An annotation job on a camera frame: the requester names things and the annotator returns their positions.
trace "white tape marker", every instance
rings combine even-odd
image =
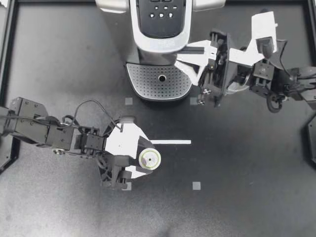
[[[166,145],[178,145],[178,144],[190,145],[191,140],[151,140],[151,143],[166,144]]]

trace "screw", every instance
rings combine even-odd
[[[267,70],[265,68],[262,68],[262,69],[259,70],[260,74],[263,74],[263,73],[266,73],[266,72],[267,72]]]

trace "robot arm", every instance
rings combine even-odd
[[[273,113],[280,111],[288,97],[305,100],[316,109],[316,68],[286,70],[282,62],[279,68],[269,61],[277,52],[276,27],[273,12],[264,12],[252,17],[248,47],[236,49],[229,34],[214,30],[211,40],[188,44],[180,51],[175,66],[201,88],[198,104],[211,100],[219,106],[223,96],[249,88],[267,99]]]
[[[57,155],[95,158],[102,184],[111,189],[124,189],[127,180],[150,174],[160,165],[159,152],[135,124],[134,117],[112,120],[100,134],[97,128],[79,125],[78,108],[74,117],[65,116],[60,122],[48,115],[44,105],[16,98],[9,108],[0,107],[0,135],[52,148]],[[75,136],[75,151],[71,151],[75,130],[79,134]]]

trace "silver machine housing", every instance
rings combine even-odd
[[[135,93],[151,101],[182,99],[189,94],[192,83],[174,66],[175,53],[189,42],[192,12],[223,7],[226,0],[185,0],[181,32],[164,38],[142,33],[140,1],[163,4],[177,0],[96,0],[96,3],[103,12]]]

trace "black table surface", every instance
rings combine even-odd
[[[215,27],[244,46],[251,15],[264,7],[236,4],[194,15],[192,40],[206,39]],[[278,38],[289,40],[285,65],[311,65],[305,9],[268,7]],[[58,118],[97,99],[114,117],[137,116],[151,139],[192,145],[157,146],[160,168],[122,192],[100,186],[93,160],[22,144],[19,159],[0,176],[2,237],[316,236],[316,169],[304,133],[314,112],[305,102],[290,100],[271,114],[264,99],[246,91],[227,96],[218,109],[197,107],[190,105],[196,89],[180,102],[144,102],[92,4],[20,6],[7,102],[17,96],[43,103]],[[79,121],[100,128],[109,122],[94,105],[81,109]]]

